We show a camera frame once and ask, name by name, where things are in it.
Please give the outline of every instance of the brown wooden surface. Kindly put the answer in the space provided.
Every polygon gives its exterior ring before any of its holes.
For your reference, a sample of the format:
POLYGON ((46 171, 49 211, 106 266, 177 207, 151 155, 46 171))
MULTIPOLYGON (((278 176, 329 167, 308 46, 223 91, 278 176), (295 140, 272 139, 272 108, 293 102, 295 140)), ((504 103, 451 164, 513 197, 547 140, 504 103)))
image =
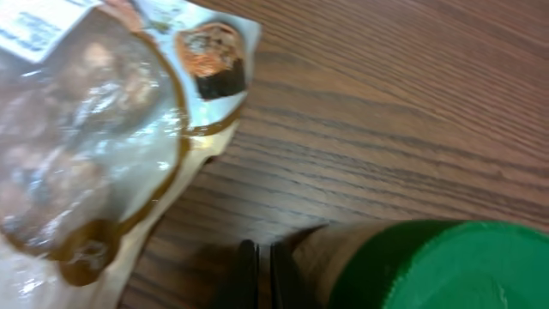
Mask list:
POLYGON ((204 308, 241 239, 326 222, 549 230, 546 0, 198 2, 264 25, 256 79, 232 145, 161 220, 122 308, 204 308))

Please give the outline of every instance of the snack bag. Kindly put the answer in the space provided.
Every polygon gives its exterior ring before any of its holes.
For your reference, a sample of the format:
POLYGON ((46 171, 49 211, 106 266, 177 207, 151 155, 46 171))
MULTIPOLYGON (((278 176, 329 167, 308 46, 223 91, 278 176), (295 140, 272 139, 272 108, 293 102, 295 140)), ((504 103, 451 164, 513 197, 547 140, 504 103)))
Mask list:
POLYGON ((237 125, 260 26, 181 0, 0 0, 0 308, 113 308, 237 125))

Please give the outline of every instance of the food inside package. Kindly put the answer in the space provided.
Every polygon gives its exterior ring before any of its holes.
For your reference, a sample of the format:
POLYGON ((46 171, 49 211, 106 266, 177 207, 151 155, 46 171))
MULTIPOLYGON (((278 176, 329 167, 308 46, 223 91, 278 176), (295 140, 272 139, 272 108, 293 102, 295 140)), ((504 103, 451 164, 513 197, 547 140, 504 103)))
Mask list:
POLYGON ((151 226, 230 140, 260 27, 173 0, 0 12, 0 308, 113 308, 151 226))

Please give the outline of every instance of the printed food image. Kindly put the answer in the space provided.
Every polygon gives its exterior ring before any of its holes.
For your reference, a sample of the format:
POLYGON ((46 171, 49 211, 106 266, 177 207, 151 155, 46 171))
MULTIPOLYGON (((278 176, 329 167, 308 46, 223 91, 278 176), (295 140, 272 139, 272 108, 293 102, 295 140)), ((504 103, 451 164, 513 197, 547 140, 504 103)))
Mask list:
POLYGON ((143 46, 117 47, 101 36, 76 42, 46 95, 68 126, 127 127, 141 120, 160 94, 160 69, 143 46))
POLYGON ((48 251, 101 213, 109 188, 87 158, 60 148, 13 146, 0 161, 0 228, 25 247, 48 251))
POLYGON ((176 46, 184 67, 205 100, 246 89, 244 46, 240 34, 219 22, 178 34, 176 46))

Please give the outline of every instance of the transparent plastic packaging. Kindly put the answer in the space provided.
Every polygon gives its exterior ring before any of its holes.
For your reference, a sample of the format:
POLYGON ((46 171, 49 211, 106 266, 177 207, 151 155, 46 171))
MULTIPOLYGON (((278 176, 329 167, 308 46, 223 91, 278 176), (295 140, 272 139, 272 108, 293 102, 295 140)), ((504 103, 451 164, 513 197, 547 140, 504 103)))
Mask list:
POLYGON ((105 0, 40 61, 0 44, 0 307, 116 305, 149 228, 228 143, 259 33, 185 1, 105 0))

